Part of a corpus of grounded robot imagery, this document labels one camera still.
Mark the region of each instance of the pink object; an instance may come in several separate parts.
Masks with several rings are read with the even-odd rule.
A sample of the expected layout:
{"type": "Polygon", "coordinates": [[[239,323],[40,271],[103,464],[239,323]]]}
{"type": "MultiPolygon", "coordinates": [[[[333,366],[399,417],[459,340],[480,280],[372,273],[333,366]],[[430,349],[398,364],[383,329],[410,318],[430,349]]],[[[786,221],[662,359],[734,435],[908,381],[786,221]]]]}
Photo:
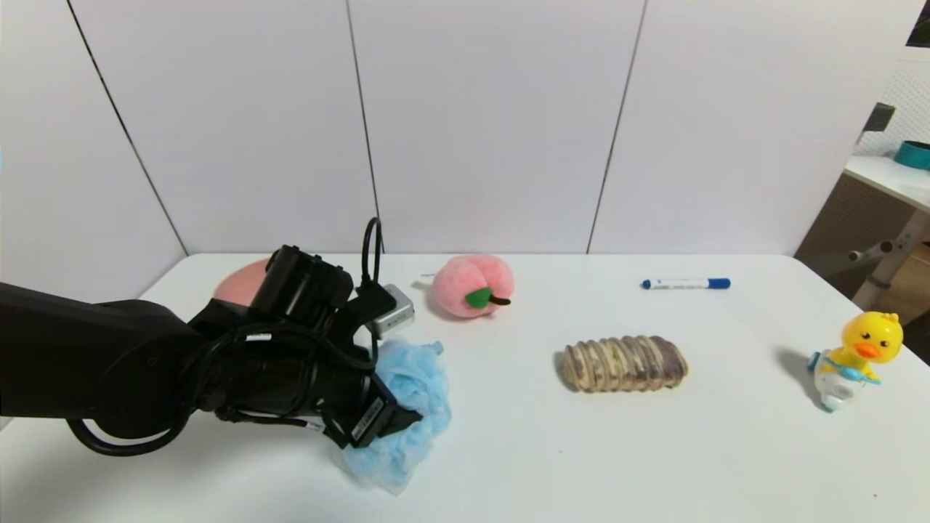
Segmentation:
{"type": "Polygon", "coordinates": [[[436,273],[432,294],[436,303],[452,315],[488,315],[510,303],[513,271],[497,256],[457,256],[436,273]]]}
{"type": "Polygon", "coordinates": [[[248,306],[265,279],[266,265],[268,265],[268,258],[250,263],[226,276],[226,279],[213,291],[213,297],[224,302],[248,306]]]}

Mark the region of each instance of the blue marker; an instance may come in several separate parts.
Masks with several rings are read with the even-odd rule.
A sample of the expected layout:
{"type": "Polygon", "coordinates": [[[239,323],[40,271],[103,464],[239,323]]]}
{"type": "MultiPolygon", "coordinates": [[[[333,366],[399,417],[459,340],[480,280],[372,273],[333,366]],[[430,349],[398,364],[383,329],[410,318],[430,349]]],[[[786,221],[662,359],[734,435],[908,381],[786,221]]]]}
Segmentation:
{"type": "Polygon", "coordinates": [[[730,278],[643,280],[643,288],[730,288],[730,278]]]}

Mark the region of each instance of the rubber duck toy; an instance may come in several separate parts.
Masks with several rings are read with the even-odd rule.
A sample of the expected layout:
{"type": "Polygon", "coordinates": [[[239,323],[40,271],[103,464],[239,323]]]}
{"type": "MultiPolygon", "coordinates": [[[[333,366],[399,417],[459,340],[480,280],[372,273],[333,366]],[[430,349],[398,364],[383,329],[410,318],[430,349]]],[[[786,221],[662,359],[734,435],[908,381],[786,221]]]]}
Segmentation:
{"type": "Polygon", "coordinates": [[[871,364],[895,359],[903,342],[904,330],[896,314],[872,311],[853,318],[843,328],[842,347],[813,353],[807,360],[807,370],[813,373],[820,392],[820,406],[834,412],[867,383],[881,384],[871,364]]]}

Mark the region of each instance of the green leaf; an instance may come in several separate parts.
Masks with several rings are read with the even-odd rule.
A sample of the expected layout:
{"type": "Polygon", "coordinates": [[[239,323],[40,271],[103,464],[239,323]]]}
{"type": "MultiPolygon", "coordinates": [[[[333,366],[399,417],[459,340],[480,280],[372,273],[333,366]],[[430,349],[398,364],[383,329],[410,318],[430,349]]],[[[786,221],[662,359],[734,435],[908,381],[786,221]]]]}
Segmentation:
{"type": "Polygon", "coordinates": [[[484,309],[491,302],[491,287],[475,290],[465,296],[465,301],[475,309],[484,309]]]}

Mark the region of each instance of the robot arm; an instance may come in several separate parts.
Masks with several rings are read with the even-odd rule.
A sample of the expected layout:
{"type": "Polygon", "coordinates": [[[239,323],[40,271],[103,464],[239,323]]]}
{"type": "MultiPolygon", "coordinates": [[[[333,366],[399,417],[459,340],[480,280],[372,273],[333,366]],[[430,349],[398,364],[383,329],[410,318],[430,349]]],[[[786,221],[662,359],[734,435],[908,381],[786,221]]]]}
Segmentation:
{"type": "Polygon", "coordinates": [[[348,273],[285,246],[250,306],[212,300],[189,323],[151,302],[88,304],[0,284],[0,413],[65,419],[84,445],[117,456],[162,448],[198,409],[230,422],[320,417],[340,447],[367,446],[421,419],[375,374],[377,339],[370,357],[352,342],[397,305],[377,265],[349,300],[348,273]],[[114,437],[161,435],[114,445],[88,419],[114,437]]]}

